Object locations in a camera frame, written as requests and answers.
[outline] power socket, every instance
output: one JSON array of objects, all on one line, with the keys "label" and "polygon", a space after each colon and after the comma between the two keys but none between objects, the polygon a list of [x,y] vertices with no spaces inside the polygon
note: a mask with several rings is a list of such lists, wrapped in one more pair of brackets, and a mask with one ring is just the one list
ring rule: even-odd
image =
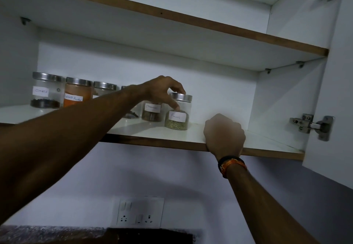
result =
[{"label": "power socket", "polygon": [[164,199],[135,197],[115,199],[111,227],[160,228]]}]

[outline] glass jar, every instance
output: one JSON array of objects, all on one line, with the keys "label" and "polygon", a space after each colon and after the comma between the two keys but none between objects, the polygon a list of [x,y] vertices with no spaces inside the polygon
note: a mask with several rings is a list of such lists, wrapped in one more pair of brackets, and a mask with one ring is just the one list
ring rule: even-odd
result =
[{"label": "glass jar", "polygon": [[148,121],[148,122],[161,122],[163,118],[161,114],[161,107],[162,107],[161,103],[153,103],[150,101],[145,101],[143,103],[141,118],[144,121]]},{"label": "glass jar", "polygon": [[92,82],[78,78],[66,78],[64,108],[92,98]]},{"label": "glass jar", "polygon": [[164,126],[174,130],[187,130],[189,113],[191,112],[192,95],[170,93],[170,97],[177,101],[180,110],[176,111],[168,106]]},{"label": "glass jar", "polygon": [[107,95],[117,90],[116,84],[109,84],[107,82],[95,81],[93,83],[93,95],[92,98]]},{"label": "glass jar", "polygon": [[41,109],[58,109],[63,95],[62,76],[33,72],[34,79],[30,105]]},{"label": "glass jar", "polygon": [[[121,90],[123,90],[126,87],[127,87],[126,85],[123,85],[121,87]],[[141,107],[142,107],[142,103],[138,103],[128,113],[126,113],[123,118],[125,118],[125,119],[138,119],[141,116]]]}]

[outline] person's right hand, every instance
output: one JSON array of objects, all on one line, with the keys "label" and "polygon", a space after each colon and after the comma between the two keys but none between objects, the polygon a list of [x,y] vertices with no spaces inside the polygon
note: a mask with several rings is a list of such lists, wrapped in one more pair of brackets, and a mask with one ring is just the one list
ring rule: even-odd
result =
[{"label": "person's right hand", "polygon": [[180,109],[179,105],[168,95],[168,89],[170,88],[180,94],[186,94],[181,83],[169,76],[164,77],[161,75],[139,86],[141,91],[143,91],[144,100],[154,103],[165,103],[177,111]]},{"label": "person's right hand", "polygon": [[205,123],[203,134],[208,150],[217,161],[225,156],[240,156],[245,142],[245,133],[241,125],[217,114]]}]

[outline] white label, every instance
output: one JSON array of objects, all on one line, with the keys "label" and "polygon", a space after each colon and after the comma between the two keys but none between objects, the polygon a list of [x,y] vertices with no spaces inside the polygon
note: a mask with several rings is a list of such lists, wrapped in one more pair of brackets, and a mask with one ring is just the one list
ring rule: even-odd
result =
[{"label": "white label", "polygon": [[72,100],[72,101],[83,101],[83,97],[79,95],[70,95],[65,93],[65,99]]},{"label": "white label", "polygon": [[32,95],[38,95],[41,97],[48,97],[49,96],[49,88],[33,86]]},{"label": "white label", "polygon": [[161,112],[161,105],[146,103],[145,111],[160,113]]},{"label": "white label", "polygon": [[176,122],[185,122],[186,121],[186,113],[170,111],[169,112],[169,119],[171,121],[176,121]]}]

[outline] orange thread bracelet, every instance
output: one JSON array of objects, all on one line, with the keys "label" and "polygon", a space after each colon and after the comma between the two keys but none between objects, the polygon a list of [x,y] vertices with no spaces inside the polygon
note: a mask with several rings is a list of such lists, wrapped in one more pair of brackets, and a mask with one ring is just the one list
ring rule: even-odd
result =
[{"label": "orange thread bracelet", "polygon": [[222,175],[223,175],[223,177],[224,177],[225,179],[227,179],[227,175],[226,175],[226,173],[227,173],[227,168],[228,168],[230,165],[232,165],[232,164],[239,164],[239,165],[243,166],[245,170],[247,170],[247,167],[246,167],[246,165],[245,165],[243,162],[238,161],[238,160],[236,160],[236,159],[227,160],[226,162],[224,162],[224,163],[221,165],[221,173],[222,173]]}]

